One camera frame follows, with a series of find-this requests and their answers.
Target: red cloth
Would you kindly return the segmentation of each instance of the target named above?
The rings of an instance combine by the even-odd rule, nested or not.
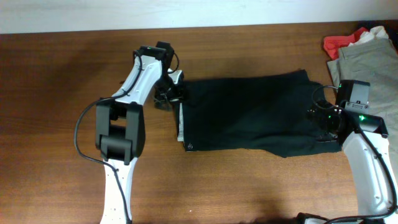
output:
[[[355,43],[361,37],[363,32],[369,32],[366,28],[361,27],[355,33],[349,36],[332,36],[323,39],[323,48],[326,50],[332,60],[338,59],[338,49],[340,47],[347,47],[349,43]]]

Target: white cloth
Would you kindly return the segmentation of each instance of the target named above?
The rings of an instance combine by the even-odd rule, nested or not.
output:
[[[373,27],[369,32],[363,32],[359,40],[355,43],[350,43],[348,47],[367,43],[372,40],[388,39],[389,36],[384,26]]]

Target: wire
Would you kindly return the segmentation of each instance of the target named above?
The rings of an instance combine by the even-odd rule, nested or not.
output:
[[[316,89],[312,92],[312,103],[313,103],[315,106],[317,106],[318,108],[323,109],[323,110],[330,110],[330,109],[336,108],[335,105],[331,105],[330,107],[326,108],[326,107],[320,106],[320,105],[315,101],[315,99],[314,99],[315,93],[316,93],[318,90],[321,90],[321,89],[324,89],[324,88],[334,88],[334,89],[338,90],[337,87],[332,86],[332,85],[320,86],[320,87],[316,88]]]
[[[122,186],[121,186],[120,181],[119,181],[119,176],[118,176],[118,171],[119,171],[119,170],[116,169],[114,166],[112,166],[111,164],[109,164],[109,163],[107,163],[107,162],[104,162],[104,161],[101,161],[101,160],[98,160],[98,159],[94,159],[94,158],[91,158],[91,157],[89,157],[89,156],[84,155],[84,153],[82,153],[82,152],[80,151],[80,149],[79,149],[77,134],[78,134],[78,130],[79,130],[79,125],[80,125],[80,123],[81,123],[83,117],[86,115],[86,113],[87,113],[93,106],[97,105],[98,103],[103,103],[103,102],[105,102],[105,101],[113,101],[113,100],[115,100],[115,99],[124,97],[124,96],[126,96],[126,95],[132,90],[132,88],[133,88],[134,85],[137,83],[138,78],[140,77],[141,72],[142,72],[142,59],[141,59],[141,55],[140,55],[140,53],[139,53],[137,50],[134,50],[134,51],[133,51],[133,60],[134,60],[134,55],[135,55],[136,57],[138,57],[138,59],[139,59],[139,71],[138,71],[138,74],[137,74],[136,78],[134,79],[134,82],[132,83],[132,85],[128,88],[128,90],[123,90],[123,89],[122,89],[122,90],[123,90],[123,93],[120,94],[120,95],[118,95],[118,96],[112,96],[112,97],[108,97],[108,98],[103,98],[103,99],[96,100],[96,101],[90,103],[90,104],[81,112],[81,114],[80,114],[80,116],[79,116],[79,119],[78,119],[77,122],[76,122],[75,132],[74,132],[74,135],[73,135],[73,143],[75,144],[75,149],[77,150],[77,153],[79,153],[79,155],[80,155],[81,157],[83,157],[83,158],[85,158],[85,159],[87,159],[87,160],[89,160],[89,161],[93,161],[93,162],[96,162],[96,163],[98,163],[98,164],[102,164],[102,165],[104,165],[104,166],[108,166],[108,167],[111,168],[111,170],[113,171],[114,176],[115,176],[115,178],[116,178],[116,183],[117,183],[118,188],[119,188],[119,191],[120,191],[120,194],[122,195],[123,207],[124,207],[124,214],[125,214],[126,220],[127,220],[126,223],[128,223],[128,224],[131,224],[132,221],[130,220],[129,213],[128,213],[128,211],[127,211],[126,197],[124,196],[123,189],[122,189]]]
[[[177,71],[178,67],[180,66],[180,59],[178,58],[178,55],[174,52],[175,58],[177,59],[177,67],[171,72],[167,72],[168,74],[173,74],[175,71]]]
[[[384,213],[384,214],[380,214],[380,215],[358,215],[358,216],[348,216],[348,217],[339,217],[339,218],[334,218],[331,220],[326,221],[324,224],[331,224],[331,223],[336,223],[336,222],[356,222],[358,220],[367,220],[367,219],[377,219],[377,218],[386,218],[389,217],[390,215],[392,215],[398,208],[397,206],[397,192],[396,189],[394,187],[394,182],[392,180],[391,177],[391,173],[388,170],[388,167],[386,165],[386,162],[384,161],[384,159],[382,158],[382,154],[379,153],[379,151],[377,150],[376,147],[374,147],[374,145],[372,144],[372,142],[369,140],[369,138],[365,135],[364,131],[361,129],[361,127],[359,126],[359,124],[357,122],[355,122],[354,118],[344,109],[341,107],[338,107],[339,109],[341,109],[342,111],[344,111],[348,118],[351,120],[351,122],[354,125],[354,128],[357,132],[359,132],[361,134],[361,136],[363,137],[363,139],[366,141],[366,143],[370,146],[370,148],[372,149],[373,153],[376,155],[376,157],[379,159],[380,164],[384,170],[384,173],[387,177],[387,181],[390,185],[390,189],[391,189],[391,194],[392,194],[392,206],[389,208],[388,212]]]

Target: black t-shirt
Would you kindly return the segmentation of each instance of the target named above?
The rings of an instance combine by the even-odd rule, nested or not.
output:
[[[282,157],[341,150],[306,118],[320,86],[305,70],[259,78],[185,82],[188,100],[175,105],[186,151],[263,149]],[[319,91],[318,98],[325,98]]]

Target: pile of clothes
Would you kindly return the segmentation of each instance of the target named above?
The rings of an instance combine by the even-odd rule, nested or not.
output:
[[[367,28],[350,36],[325,37],[323,48],[332,59],[328,68],[334,86],[340,80],[371,84],[369,113],[384,118],[390,150],[398,155],[398,54],[390,40],[397,32],[386,32],[383,26]]]

